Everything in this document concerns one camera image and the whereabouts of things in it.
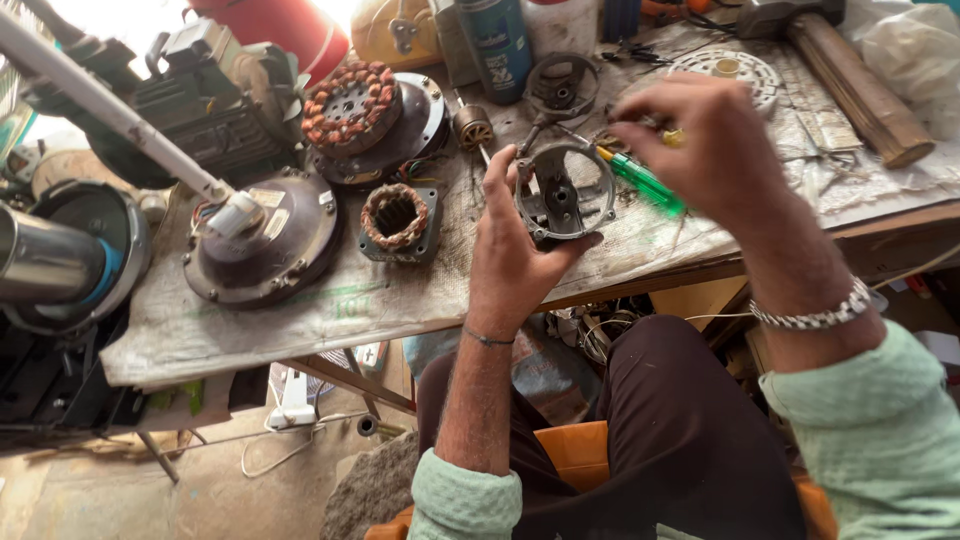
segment wooden stick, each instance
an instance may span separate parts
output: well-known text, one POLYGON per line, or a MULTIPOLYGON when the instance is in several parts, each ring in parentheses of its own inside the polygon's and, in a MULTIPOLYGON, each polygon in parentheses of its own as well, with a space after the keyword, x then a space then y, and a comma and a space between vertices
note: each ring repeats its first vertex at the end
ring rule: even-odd
POLYGON ((913 112, 817 13, 790 21, 787 36, 827 87, 860 136, 888 169, 905 167, 933 151, 934 142, 913 112))

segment shirt cuff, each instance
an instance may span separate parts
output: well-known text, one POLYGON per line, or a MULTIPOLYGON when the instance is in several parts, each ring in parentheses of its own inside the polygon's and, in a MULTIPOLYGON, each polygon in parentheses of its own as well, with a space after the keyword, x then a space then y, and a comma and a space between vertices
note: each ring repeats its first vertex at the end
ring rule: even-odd
POLYGON ((523 509, 520 477, 461 469, 427 450, 414 474, 417 512, 447 529, 473 534, 509 533, 523 509))
POLYGON ((909 331, 884 321, 880 346, 836 364, 760 377, 767 403, 790 422, 848 428, 891 418, 943 385, 944 367, 909 331))

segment black thread bracelet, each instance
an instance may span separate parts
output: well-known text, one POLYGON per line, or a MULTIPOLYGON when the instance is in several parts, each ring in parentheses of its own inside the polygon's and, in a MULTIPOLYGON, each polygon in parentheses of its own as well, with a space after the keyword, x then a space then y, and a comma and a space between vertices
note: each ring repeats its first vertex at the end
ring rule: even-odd
POLYGON ((513 338, 513 339, 511 339, 510 341, 502 341, 502 340, 499 340, 499 339, 492 339, 492 338, 487 337, 486 335, 480 335, 479 333, 477 333, 477 332, 475 332, 475 331, 472 331, 471 329, 469 329, 469 328, 467 328, 467 327, 464 327, 464 331, 467 333, 467 335, 469 335, 469 336, 472 337, 473 339, 476 339, 477 341, 479 341, 480 343, 482 343, 484 347, 486 347, 486 348, 488 348, 488 349, 492 349, 494 345, 513 345, 514 342, 516 341, 516 338, 513 338))

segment red container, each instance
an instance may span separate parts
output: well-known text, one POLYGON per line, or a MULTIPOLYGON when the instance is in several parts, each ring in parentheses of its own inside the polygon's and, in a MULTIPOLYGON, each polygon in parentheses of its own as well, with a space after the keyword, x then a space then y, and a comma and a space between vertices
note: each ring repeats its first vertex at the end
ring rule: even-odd
POLYGON ((189 0, 198 15, 227 25, 243 45, 271 41, 297 55, 312 86, 343 61, 347 33, 311 0, 189 0))

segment light green shirt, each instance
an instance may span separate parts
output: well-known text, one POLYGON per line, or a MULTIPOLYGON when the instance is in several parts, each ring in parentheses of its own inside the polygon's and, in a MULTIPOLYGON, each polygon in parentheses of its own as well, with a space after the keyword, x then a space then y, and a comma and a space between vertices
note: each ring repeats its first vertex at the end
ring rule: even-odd
MULTIPOLYGON (((790 421, 841 540, 960 538, 960 415, 944 369, 908 331, 822 369, 768 373, 760 387, 790 421)), ((520 478, 476 473, 429 450, 414 476, 411 540, 510 538, 520 478)), ((658 528, 661 538, 692 538, 658 528)))

